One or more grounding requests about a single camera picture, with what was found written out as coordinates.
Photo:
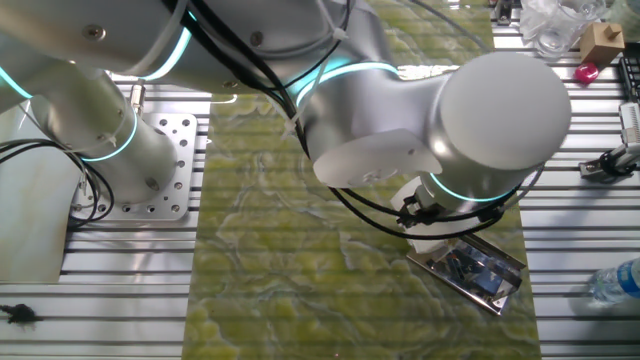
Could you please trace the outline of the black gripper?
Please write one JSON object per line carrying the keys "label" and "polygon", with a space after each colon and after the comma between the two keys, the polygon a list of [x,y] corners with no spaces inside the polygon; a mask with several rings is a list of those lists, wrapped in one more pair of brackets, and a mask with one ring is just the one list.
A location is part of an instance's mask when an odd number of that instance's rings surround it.
{"label": "black gripper", "polygon": [[403,199],[399,212],[404,216],[415,216],[419,223],[430,225],[440,215],[440,206],[426,192],[416,192]]}

